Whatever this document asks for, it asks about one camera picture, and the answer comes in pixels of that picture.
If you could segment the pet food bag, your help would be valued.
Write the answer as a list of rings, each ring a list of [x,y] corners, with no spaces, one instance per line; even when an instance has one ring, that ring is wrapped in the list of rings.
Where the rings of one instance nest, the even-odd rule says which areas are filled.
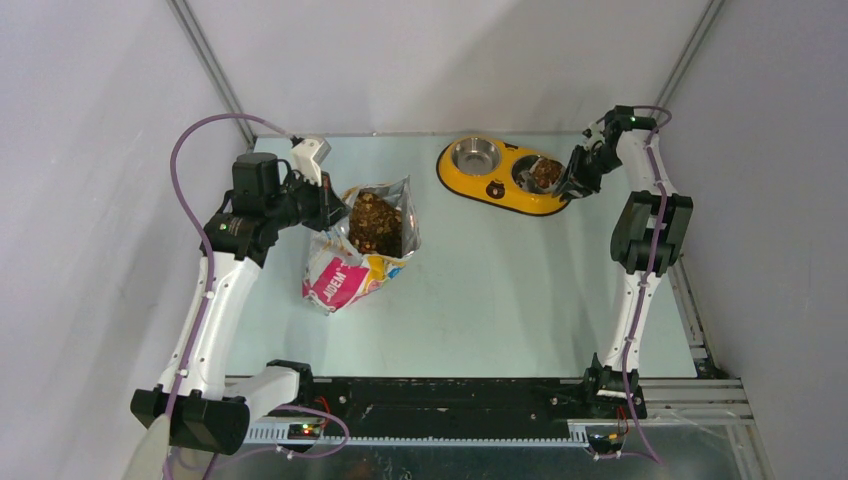
[[[420,249],[411,178],[362,184],[341,196],[347,215],[310,237],[302,297],[327,315],[380,289]]]

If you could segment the yellow double pet bowl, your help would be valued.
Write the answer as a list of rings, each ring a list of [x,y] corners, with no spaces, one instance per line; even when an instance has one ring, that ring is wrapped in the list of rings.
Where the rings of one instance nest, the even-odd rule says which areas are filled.
[[[439,154],[436,174],[450,192],[503,210],[546,217],[561,212],[568,202],[528,189],[528,170],[538,150],[487,137],[470,135],[454,140]]]

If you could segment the metal food scoop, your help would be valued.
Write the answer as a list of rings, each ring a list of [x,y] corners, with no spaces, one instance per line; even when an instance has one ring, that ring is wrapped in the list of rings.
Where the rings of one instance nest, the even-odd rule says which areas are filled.
[[[564,172],[565,167],[559,161],[537,156],[528,170],[529,191],[534,194],[552,194]]]

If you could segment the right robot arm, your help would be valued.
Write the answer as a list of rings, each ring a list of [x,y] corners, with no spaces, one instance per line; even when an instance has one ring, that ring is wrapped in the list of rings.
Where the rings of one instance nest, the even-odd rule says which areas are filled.
[[[659,151],[659,132],[670,119],[655,106],[617,105],[592,123],[574,147],[555,197],[570,203],[599,193],[604,175],[623,168],[630,193],[613,228],[610,257],[617,266],[616,327],[603,355],[594,354],[582,381],[553,395],[555,411],[568,418],[616,419],[636,408],[642,337],[650,304],[667,271],[679,259],[694,210],[677,192]]]

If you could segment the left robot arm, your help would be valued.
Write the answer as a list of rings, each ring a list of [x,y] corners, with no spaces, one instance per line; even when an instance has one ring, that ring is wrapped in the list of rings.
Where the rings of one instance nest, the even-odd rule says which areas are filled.
[[[304,416],[316,403],[311,371],[272,360],[232,386],[226,365],[249,294],[281,230],[326,231],[347,214],[320,154],[239,156],[232,187],[200,227],[200,270],[175,350],[156,386],[138,389],[132,414],[146,427],[140,445],[162,460],[172,447],[233,454],[249,426],[281,406]]]

